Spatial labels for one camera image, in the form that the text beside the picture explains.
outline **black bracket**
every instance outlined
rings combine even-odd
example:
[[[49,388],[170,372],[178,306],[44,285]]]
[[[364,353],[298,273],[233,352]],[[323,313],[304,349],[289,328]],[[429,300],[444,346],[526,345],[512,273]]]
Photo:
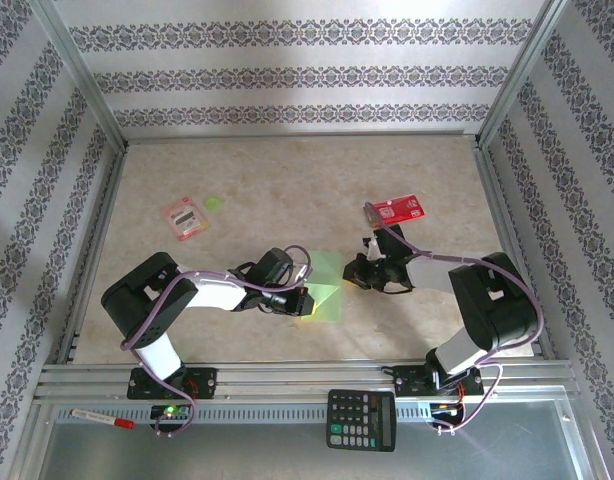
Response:
[[[181,367],[167,383],[197,400],[211,400],[216,391],[215,368]],[[142,368],[134,368],[127,386],[129,400],[179,400],[181,397],[156,383]]]
[[[439,397],[458,395],[458,383],[450,388],[438,390],[429,379],[429,372],[424,365],[395,365],[382,367],[381,371],[394,379],[396,397]],[[482,377],[477,368],[461,379],[465,395],[483,395]]]

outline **patterned wallpaper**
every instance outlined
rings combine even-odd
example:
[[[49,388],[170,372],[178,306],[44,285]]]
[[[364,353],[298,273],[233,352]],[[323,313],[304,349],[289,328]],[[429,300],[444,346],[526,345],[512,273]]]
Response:
[[[24,0],[0,0],[0,478],[73,306],[116,158]]]
[[[567,7],[489,151],[614,478],[614,0]]]
[[[543,2],[91,3],[56,6],[132,139],[476,133]]]

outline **small package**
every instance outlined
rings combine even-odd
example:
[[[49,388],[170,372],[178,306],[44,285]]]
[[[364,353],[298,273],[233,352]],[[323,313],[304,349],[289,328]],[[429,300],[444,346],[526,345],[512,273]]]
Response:
[[[380,216],[383,217],[385,225],[394,225],[425,216],[423,207],[420,206],[416,195],[406,195],[376,203],[375,207],[380,212]]]
[[[189,197],[163,208],[162,214],[181,242],[209,227],[209,222]]]

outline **red marker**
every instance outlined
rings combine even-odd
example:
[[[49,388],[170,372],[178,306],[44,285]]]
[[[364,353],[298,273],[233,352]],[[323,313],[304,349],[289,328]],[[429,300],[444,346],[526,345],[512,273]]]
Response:
[[[92,422],[106,423],[107,425],[126,428],[127,430],[133,430],[134,428],[134,422],[125,420],[124,418],[110,417],[109,415],[90,412],[89,410],[81,410],[80,408],[74,408],[70,413],[72,417],[83,418],[85,420],[91,420]]]

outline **calculator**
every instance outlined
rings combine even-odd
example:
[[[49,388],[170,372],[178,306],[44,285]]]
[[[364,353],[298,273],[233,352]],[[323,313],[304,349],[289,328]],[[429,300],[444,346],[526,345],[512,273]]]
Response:
[[[344,450],[393,452],[396,401],[393,392],[330,390],[327,446]]]

